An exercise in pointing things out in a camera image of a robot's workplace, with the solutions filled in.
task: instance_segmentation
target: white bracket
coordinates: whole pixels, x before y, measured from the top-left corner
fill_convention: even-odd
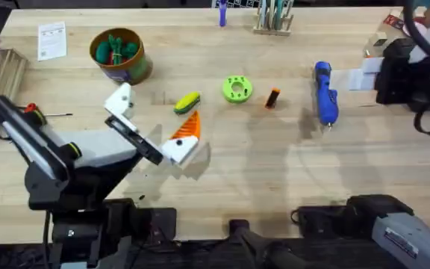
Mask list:
[[[135,93],[132,92],[131,85],[124,83],[120,85],[107,100],[105,100],[104,108],[109,113],[114,115],[124,125],[130,128],[133,132],[137,132],[137,127],[131,122],[134,116]]]

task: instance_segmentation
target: screwdriver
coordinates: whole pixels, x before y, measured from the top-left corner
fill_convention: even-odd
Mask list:
[[[318,117],[320,123],[331,127],[336,123],[339,110],[337,107],[337,91],[329,90],[331,66],[329,63],[319,61],[314,66],[314,83],[317,89]]]
[[[21,107],[21,109],[24,109],[24,112],[39,110],[37,105],[34,103],[29,103],[26,107]],[[63,116],[72,116],[72,113],[44,114],[44,117],[63,117]]]

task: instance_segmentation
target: wooden workbench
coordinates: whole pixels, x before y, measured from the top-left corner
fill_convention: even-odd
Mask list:
[[[104,129],[104,100],[116,85],[92,62],[90,41],[112,27],[135,30],[154,62],[152,77],[133,87],[133,122],[155,143],[188,117],[173,105],[186,93],[202,93],[202,140],[183,168],[144,161],[110,197],[141,206],[178,210],[180,239],[221,238],[232,218],[255,231],[297,236],[290,211],[300,205],[345,203],[353,194],[391,194],[430,225],[430,137],[417,133],[413,114],[401,106],[376,105],[374,92],[338,89],[340,119],[322,133],[313,113],[311,68],[356,68],[362,48],[388,8],[294,9],[289,37],[252,33],[255,10],[229,10],[218,27],[218,10],[15,10],[1,34],[31,64],[19,105],[36,102],[61,131]],[[64,21],[68,54],[37,62],[37,26]],[[245,75],[251,99],[227,103],[221,94],[229,75]],[[276,109],[264,102],[281,89]],[[430,126],[430,116],[424,120]],[[41,242],[43,214],[27,207],[25,163],[0,141],[0,243]],[[146,198],[139,201],[141,195]]]

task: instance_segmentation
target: blue marker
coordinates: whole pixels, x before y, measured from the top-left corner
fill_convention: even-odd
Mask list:
[[[314,66],[314,75],[317,87],[318,117],[320,123],[331,130],[340,113],[337,107],[337,91],[329,90],[331,66],[323,61],[317,62]]]
[[[220,27],[223,27],[227,24],[227,0],[220,0],[219,4],[220,9]]]

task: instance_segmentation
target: white label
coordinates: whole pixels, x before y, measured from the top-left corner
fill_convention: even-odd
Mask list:
[[[38,61],[66,56],[66,24],[64,22],[39,25],[37,37]]]
[[[390,228],[386,228],[386,231],[384,232],[384,236],[389,241],[393,242],[396,246],[398,246],[401,250],[406,252],[410,257],[414,259],[417,258],[417,255],[419,254],[419,249],[415,247],[413,244],[411,244],[411,242],[409,242],[402,235],[400,235],[397,232],[394,232]]]

